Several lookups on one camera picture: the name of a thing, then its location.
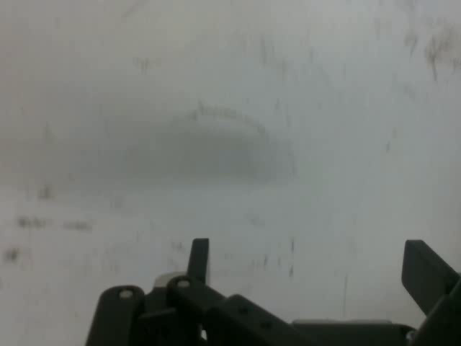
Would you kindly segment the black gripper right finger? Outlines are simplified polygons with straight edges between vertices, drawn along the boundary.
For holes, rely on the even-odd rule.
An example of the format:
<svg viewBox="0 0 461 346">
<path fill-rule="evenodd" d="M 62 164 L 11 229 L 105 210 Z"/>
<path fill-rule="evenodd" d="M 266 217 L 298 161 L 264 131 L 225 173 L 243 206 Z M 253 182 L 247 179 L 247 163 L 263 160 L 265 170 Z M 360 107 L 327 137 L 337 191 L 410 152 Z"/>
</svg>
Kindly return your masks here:
<svg viewBox="0 0 461 346">
<path fill-rule="evenodd" d="M 422 240 L 405 242 L 401 280 L 426 318 L 411 345 L 460 344 L 460 274 Z"/>
</svg>

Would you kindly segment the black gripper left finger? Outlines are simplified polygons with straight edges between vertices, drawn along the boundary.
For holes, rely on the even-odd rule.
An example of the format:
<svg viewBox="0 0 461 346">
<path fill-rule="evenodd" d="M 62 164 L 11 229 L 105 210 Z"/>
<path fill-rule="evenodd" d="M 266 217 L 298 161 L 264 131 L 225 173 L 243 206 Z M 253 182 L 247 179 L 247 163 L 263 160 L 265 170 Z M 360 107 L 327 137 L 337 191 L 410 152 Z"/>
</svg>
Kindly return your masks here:
<svg viewBox="0 0 461 346">
<path fill-rule="evenodd" d="M 210 242 L 194 239 L 187 271 L 150 293 L 115 286 L 99 297 L 87 345 L 309 345 L 294 327 L 240 295 L 206 284 Z"/>
</svg>

